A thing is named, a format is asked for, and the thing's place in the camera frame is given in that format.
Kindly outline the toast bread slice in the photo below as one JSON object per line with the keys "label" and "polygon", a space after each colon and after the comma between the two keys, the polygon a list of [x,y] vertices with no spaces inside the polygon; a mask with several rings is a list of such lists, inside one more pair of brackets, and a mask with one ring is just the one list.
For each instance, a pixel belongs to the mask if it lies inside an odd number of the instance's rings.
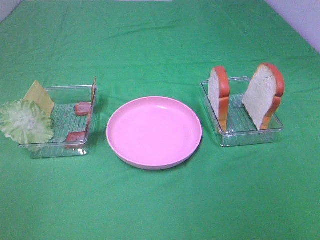
{"label": "toast bread slice", "polygon": [[227,131],[230,85],[223,66],[212,69],[208,81],[208,98],[221,129]]}
{"label": "toast bread slice", "polygon": [[285,92],[285,80],[271,63],[262,63],[252,76],[242,103],[258,130],[268,128]]}

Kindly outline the bacon strip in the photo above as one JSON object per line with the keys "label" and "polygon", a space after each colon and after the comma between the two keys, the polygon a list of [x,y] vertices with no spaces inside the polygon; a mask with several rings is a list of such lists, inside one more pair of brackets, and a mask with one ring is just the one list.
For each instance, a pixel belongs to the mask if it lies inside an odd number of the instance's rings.
{"label": "bacon strip", "polygon": [[92,118],[92,116],[90,118],[88,118],[88,116],[87,116],[87,123],[86,123],[84,131],[69,132],[67,137],[66,137],[66,142],[67,143],[83,142],[85,140],[86,134],[89,131],[91,118]]}
{"label": "bacon strip", "polygon": [[79,102],[75,104],[74,111],[77,116],[87,116],[90,118],[92,116],[93,106],[96,97],[96,77],[93,80],[91,86],[91,101],[90,102]]}

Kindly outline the bacon strip front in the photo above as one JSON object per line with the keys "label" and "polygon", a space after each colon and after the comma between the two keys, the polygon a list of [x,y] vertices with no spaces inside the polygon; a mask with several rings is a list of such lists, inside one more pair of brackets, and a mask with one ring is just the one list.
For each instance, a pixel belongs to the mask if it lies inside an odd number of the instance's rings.
{"label": "bacon strip front", "polygon": [[69,132],[67,137],[66,137],[66,142],[67,143],[83,142],[85,140],[86,134],[89,131],[91,118],[92,118],[92,116],[90,118],[88,118],[88,116],[87,116],[87,123],[86,123],[84,131]]}

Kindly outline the yellow cheese slice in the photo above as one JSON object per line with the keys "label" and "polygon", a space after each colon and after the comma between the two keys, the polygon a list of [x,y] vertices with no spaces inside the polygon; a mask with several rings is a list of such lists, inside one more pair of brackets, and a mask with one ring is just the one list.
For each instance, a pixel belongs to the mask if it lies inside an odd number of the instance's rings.
{"label": "yellow cheese slice", "polygon": [[51,116],[55,103],[37,80],[33,82],[23,99],[34,101],[48,117]]}

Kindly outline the green lettuce leaf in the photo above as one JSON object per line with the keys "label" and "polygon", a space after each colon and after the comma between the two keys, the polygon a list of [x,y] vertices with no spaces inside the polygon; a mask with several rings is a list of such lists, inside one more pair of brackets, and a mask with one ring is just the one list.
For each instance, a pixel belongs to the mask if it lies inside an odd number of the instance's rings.
{"label": "green lettuce leaf", "polygon": [[24,99],[0,107],[0,131],[20,145],[48,143],[54,137],[51,117],[34,101]]}

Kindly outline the pink round plate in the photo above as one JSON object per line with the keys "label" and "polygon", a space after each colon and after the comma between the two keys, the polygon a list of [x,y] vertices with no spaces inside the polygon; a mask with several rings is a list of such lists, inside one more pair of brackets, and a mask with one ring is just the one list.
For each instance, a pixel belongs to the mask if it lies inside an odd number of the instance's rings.
{"label": "pink round plate", "polygon": [[186,161],[202,140],[202,125],[184,103],[148,96],[121,106],[110,117],[106,139],[125,163],[145,170],[163,170]]}

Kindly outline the green tablecloth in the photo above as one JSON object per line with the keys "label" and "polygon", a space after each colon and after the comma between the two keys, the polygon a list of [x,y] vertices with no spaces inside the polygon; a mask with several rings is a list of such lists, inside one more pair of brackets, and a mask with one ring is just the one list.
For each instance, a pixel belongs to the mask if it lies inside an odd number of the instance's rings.
{"label": "green tablecloth", "polygon": [[[284,125],[271,144],[221,147],[200,83],[214,66],[251,76],[278,67]],[[24,1],[0,25],[0,101],[97,82],[90,152],[31,159],[0,139],[3,240],[317,240],[320,56],[263,0]],[[144,96],[190,106],[196,153],[148,171],[122,162],[109,117]]]}

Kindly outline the clear right plastic container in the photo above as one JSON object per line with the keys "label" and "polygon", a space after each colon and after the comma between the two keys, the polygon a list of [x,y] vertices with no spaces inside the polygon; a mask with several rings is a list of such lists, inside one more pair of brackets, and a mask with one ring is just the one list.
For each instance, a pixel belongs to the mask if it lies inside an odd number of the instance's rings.
{"label": "clear right plastic container", "polygon": [[248,76],[229,78],[230,95],[226,132],[222,130],[209,100],[209,81],[200,82],[204,94],[204,105],[215,132],[215,138],[222,147],[236,147],[278,142],[282,138],[284,125],[274,114],[267,129],[258,130],[245,109],[243,95],[251,79]]}

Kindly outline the clear plastic container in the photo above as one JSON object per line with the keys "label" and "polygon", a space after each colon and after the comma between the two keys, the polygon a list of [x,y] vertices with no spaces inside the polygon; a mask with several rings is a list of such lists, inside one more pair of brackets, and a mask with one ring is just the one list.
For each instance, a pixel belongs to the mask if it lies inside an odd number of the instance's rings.
{"label": "clear plastic container", "polygon": [[88,154],[91,147],[91,133],[94,131],[96,124],[95,105],[98,97],[97,86],[89,131],[85,135],[84,141],[69,143],[66,142],[66,138],[70,132],[82,132],[85,130],[87,115],[77,116],[75,114],[75,105],[80,102],[91,101],[91,88],[92,85],[46,87],[45,90],[54,102],[54,108],[50,116],[54,136],[47,143],[19,144],[18,146],[27,149],[30,152],[30,157],[33,159],[83,156]]}
{"label": "clear plastic container", "polygon": [[222,130],[209,100],[209,81],[200,82],[204,94],[204,105],[215,132],[215,138],[222,147],[236,147],[278,142],[282,138],[284,125],[274,114],[267,129],[258,130],[245,109],[243,95],[251,79],[248,76],[229,78],[230,95],[226,132]]}

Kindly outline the clear left plastic container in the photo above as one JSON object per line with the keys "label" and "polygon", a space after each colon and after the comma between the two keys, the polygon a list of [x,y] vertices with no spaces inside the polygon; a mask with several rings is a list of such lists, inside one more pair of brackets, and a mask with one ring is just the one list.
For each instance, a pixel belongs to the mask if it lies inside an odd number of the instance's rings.
{"label": "clear left plastic container", "polygon": [[96,124],[95,105],[98,97],[97,86],[89,131],[85,135],[84,141],[69,143],[66,142],[66,138],[70,132],[82,132],[85,130],[87,115],[77,116],[75,114],[75,105],[80,102],[91,101],[91,88],[92,85],[46,87],[45,90],[54,102],[54,108],[50,116],[54,136],[47,143],[19,144],[18,146],[27,149],[30,152],[30,157],[33,159],[83,156],[88,154],[91,147],[91,133],[94,131]]}

